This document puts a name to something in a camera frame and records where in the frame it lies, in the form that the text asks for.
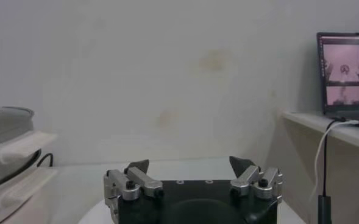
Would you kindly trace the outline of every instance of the black cable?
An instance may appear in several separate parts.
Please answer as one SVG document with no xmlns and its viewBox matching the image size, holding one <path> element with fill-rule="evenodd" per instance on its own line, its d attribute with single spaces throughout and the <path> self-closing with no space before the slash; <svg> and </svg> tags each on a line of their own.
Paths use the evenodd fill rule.
<svg viewBox="0 0 359 224">
<path fill-rule="evenodd" d="M 41 163 L 43 163 L 43 161 L 49 157 L 50 160 L 49 160 L 49 167 L 52 167 L 53 166 L 53 154 L 51 153 L 47 153 L 45 154 L 45 156 L 42 157 L 42 159 L 37 163 L 37 167 L 41 166 Z"/>
<path fill-rule="evenodd" d="M 346 121 L 346 119 L 343 117 L 335 118 L 333 121 L 331 121 L 331 123 L 328 124 L 326 131 L 328 131 L 328 129 L 330 129 L 330 127 L 335 122 L 345 122 L 345 121 Z M 323 196 L 327 196 L 327 138 L 328 138 L 328 135 L 326 135 L 324 138 Z"/>
</svg>

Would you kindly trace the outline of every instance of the white cable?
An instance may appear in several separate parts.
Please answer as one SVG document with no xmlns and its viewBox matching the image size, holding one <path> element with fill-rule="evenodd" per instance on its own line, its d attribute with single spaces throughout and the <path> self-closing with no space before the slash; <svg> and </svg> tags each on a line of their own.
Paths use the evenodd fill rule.
<svg viewBox="0 0 359 224">
<path fill-rule="evenodd" d="M 324 133 L 324 135 L 321 137 L 321 140 L 320 140 L 320 143 L 319 143 L 319 147 L 318 147 L 318 152 L 316 153 L 316 157 L 315 157 L 315 186 L 314 186 L 314 188 L 313 188 L 313 190 L 312 190 L 312 193 L 311 193 L 311 195 L 310 195 L 310 197 L 309 197 L 309 203 L 311 203 L 311 201 L 312 201 L 312 199 L 313 199 L 313 196 L 315 196 L 316 190 L 318 189 L 318 185 L 319 185 L 318 160 L 319 160 L 319 155 L 320 155 L 321 148 L 322 148 L 323 141 L 324 141 L 325 137 L 326 137 L 327 134 L 328 134 L 332 129 L 334 129 L 335 127 L 341 126 L 341 125 L 349 125 L 349 124 L 356 125 L 356 124 L 359 124 L 359 121 L 351 120 L 351 121 L 346 121 L 346 122 L 342 122 L 342 123 L 337 123 L 337 124 L 331 126 L 331 127 Z"/>
</svg>

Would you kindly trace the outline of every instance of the black screw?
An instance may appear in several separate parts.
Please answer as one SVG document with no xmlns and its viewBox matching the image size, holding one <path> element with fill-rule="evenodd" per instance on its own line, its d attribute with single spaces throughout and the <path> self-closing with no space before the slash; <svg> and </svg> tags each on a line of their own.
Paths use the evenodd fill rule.
<svg viewBox="0 0 359 224">
<path fill-rule="evenodd" d="M 232 189 L 229 191 L 229 193 L 231 194 L 231 196 L 232 196 L 233 198 L 238 198 L 239 195 L 240 195 L 240 192 L 239 192 L 238 190 L 234 189 L 234 188 L 232 188 Z"/>
<path fill-rule="evenodd" d="M 162 198 L 165 195 L 165 192 L 162 189 L 156 189 L 154 191 L 155 198 Z"/>
<path fill-rule="evenodd" d="M 266 179 L 261 179 L 260 181 L 258 181 L 258 184 L 260 187 L 267 187 L 269 185 L 269 181 Z"/>
<path fill-rule="evenodd" d="M 132 180 L 126 182 L 126 189 L 128 189 L 128 190 L 135 188 L 135 186 L 136 186 L 136 184 Z"/>
</svg>

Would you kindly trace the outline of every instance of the laptop screen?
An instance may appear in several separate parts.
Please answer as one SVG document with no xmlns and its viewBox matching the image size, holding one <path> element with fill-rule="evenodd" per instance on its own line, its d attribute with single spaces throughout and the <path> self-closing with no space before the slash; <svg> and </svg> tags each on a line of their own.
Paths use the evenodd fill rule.
<svg viewBox="0 0 359 224">
<path fill-rule="evenodd" d="M 359 35 L 319 33 L 324 111 L 359 110 Z"/>
</svg>

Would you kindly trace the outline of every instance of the white wall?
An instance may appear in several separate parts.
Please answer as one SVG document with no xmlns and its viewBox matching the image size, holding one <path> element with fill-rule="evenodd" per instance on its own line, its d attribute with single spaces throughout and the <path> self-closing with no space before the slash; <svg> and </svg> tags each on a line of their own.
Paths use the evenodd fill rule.
<svg viewBox="0 0 359 224">
<path fill-rule="evenodd" d="M 240 155 L 319 108 L 315 33 L 351 0 L 0 0 L 0 105 L 60 135 L 57 164 Z"/>
</svg>

